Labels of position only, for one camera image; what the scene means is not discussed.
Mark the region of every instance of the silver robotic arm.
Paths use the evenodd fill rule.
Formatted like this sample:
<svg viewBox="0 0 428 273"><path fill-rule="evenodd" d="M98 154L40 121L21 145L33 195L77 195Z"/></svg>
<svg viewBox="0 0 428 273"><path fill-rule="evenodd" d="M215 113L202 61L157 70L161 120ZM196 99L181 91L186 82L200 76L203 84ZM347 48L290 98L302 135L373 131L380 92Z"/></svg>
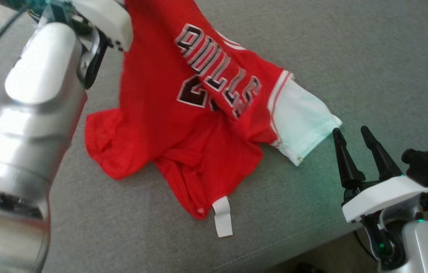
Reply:
<svg viewBox="0 0 428 273"><path fill-rule="evenodd" d="M428 151L407 150L402 159L409 169L403 175L369 129L363 126L361 132L377 164L377 181L364 182L342 133L333 132L345 219L363 224L379 272L428 273L428 221L423 217L428 211Z"/></svg>
<svg viewBox="0 0 428 273"><path fill-rule="evenodd" d="M38 28L0 98L0 272L40 272L50 241L49 190L108 46L129 50L128 13L113 0L43 1Z"/></svg>

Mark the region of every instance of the black cable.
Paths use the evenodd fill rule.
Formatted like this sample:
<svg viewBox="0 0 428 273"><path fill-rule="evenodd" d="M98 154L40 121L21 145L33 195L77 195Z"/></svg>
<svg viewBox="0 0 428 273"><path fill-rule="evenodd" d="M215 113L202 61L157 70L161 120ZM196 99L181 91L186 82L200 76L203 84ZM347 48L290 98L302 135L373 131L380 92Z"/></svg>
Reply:
<svg viewBox="0 0 428 273"><path fill-rule="evenodd" d="M18 19L18 17L20 17L25 11L27 11L27 9L29 9L31 6L31 2L23 5L23 7L21 7L16 13L15 15L13 15L8 22L6 22L6 24L4 24L1 28L0 28L0 38L1 36L3 36L3 34L5 34L5 32L10 28L10 26Z"/></svg>
<svg viewBox="0 0 428 273"><path fill-rule="evenodd" d="M359 243L359 245L361 245L362 249L364 250L364 252L371 258L373 259L375 262L378 262L377 259L372 255L372 253L370 253L369 250L367 250L367 248L365 247L365 245L362 243L361 239L359 238L359 235L357 234L357 231L354 231L354 236L356 237L357 242Z"/></svg>

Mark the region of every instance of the floor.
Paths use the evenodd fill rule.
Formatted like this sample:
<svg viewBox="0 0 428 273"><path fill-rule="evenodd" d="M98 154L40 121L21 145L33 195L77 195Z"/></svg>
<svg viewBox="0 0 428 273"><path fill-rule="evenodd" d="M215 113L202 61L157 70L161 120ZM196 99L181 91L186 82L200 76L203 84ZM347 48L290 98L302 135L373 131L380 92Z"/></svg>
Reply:
<svg viewBox="0 0 428 273"><path fill-rule="evenodd" d="M13 11L0 6L0 26L13 15ZM367 245L365 232L359 236ZM361 250L352 234L313 249L285 263L271 268L268 273L292 273L300 262L307 262L327 273L375 273L377 265Z"/></svg>

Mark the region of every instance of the gray fabric surface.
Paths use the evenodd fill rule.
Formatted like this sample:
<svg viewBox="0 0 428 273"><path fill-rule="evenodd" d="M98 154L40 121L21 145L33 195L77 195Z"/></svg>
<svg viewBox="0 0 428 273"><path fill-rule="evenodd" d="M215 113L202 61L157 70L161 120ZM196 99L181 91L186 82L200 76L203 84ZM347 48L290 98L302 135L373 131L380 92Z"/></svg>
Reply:
<svg viewBox="0 0 428 273"><path fill-rule="evenodd" d="M215 28L292 71L344 121L359 169L377 170L359 133L369 126L402 169L428 149L427 0L197 0ZM32 31L0 42L0 92ZM325 140L300 168L265 147L230 197L234 236L217 238L213 213L183 210L153 165L121 183L87 155L88 113L117 106L121 56L108 52L52 188L52 242L44 272L253 272L333 240L344 222L335 151Z"/></svg>

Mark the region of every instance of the gray table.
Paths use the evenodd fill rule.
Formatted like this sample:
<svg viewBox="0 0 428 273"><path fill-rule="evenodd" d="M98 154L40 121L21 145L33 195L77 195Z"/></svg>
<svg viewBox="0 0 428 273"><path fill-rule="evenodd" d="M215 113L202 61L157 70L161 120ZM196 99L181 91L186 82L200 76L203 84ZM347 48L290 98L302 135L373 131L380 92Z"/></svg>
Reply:
<svg viewBox="0 0 428 273"><path fill-rule="evenodd" d="M197 0L224 35L292 71L328 104L359 169L377 170L359 133L367 125L397 159L428 149L427 0ZM0 90L32 31L0 42ZM88 113L116 107L121 56L108 52L51 192L52 243L44 272L253 272L354 229L344 222L332 140L300 168L271 147L231 198L234 236L213 214L186 213L153 165L121 183L87 155Z"/></svg>

